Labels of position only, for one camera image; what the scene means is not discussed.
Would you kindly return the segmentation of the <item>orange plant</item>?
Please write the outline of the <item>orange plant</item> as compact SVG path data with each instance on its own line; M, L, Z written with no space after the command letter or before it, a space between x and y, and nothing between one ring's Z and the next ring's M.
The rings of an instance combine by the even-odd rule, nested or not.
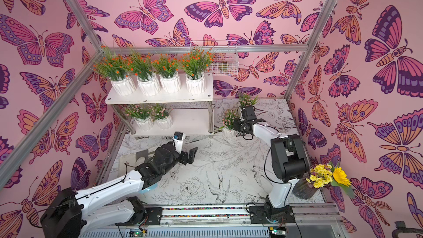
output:
M206 71L213 62L214 55L211 49L205 51L193 48L189 53L182 55L180 65L186 75L187 90L192 95L199 95L206 91Z
M102 58L94 63L95 71L108 79L119 96L135 92L135 84L130 76L128 59L102 46Z
M131 51L127 63L128 70L135 76L141 92L148 97L158 95L161 84L153 71L152 61L149 55Z
M177 93L181 87L181 79L178 74L179 63L177 58L161 54L152 62L156 73L160 77L162 88L167 93Z

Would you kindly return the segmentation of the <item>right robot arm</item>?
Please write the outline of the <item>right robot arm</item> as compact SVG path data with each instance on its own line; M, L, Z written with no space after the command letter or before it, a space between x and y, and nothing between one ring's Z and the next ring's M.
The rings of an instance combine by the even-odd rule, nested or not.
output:
M234 120L233 128L243 137L251 135L269 145L271 168L277 180L267 195L264 211L269 221L295 223L289 197L295 185L310 170L310 160L304 143L297 134L288 135L258 119L254 106L241 108L241 116Z

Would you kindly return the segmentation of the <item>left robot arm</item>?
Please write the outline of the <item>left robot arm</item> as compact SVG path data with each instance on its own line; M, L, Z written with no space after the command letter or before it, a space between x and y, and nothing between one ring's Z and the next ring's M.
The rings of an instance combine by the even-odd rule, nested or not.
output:
M184 152L182 142L168 142L121 177L84 190L61 190L40 219L44 236L78 238L109 225L144 223L148 214L137 194L156 187L176 164L192 164L197 150Z

